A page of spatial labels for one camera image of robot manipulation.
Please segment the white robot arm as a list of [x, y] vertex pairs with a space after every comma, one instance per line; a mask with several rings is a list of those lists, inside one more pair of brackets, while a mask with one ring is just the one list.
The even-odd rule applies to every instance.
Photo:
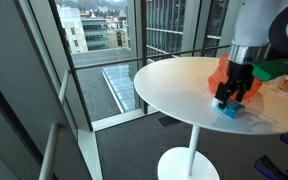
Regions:
[[244, 0], [235, 24], [228, 53], [228, 80], [220, 82], [215, 93], [218, 107], [224, 109], [236, 93], [236, 101], [252, 87], [252, 63], [260, 62], [265, 46], [288, 55], [288, 0]]

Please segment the blue black robot base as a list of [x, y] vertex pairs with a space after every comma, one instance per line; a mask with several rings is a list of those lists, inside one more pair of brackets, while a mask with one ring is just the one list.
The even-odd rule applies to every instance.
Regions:
[[[288, 145], [288, 133], [282, 134], [279, 139]], [[261, 174], [265, 180], [288, 180], [288, 169], [282, 166], [283, 161], [288, 160], [288, 154], [281, 158], [271, 159], [264, 154], [254, 162], [254, 169]]]

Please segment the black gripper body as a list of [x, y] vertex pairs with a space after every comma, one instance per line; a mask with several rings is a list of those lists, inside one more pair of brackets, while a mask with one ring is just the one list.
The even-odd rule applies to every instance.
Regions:
[[249, 91], [254, 79], [253, 66], [250, 64], [237, 64], [230, 61], [226, 75], [228, 77], [226, 85], [230, 91]]

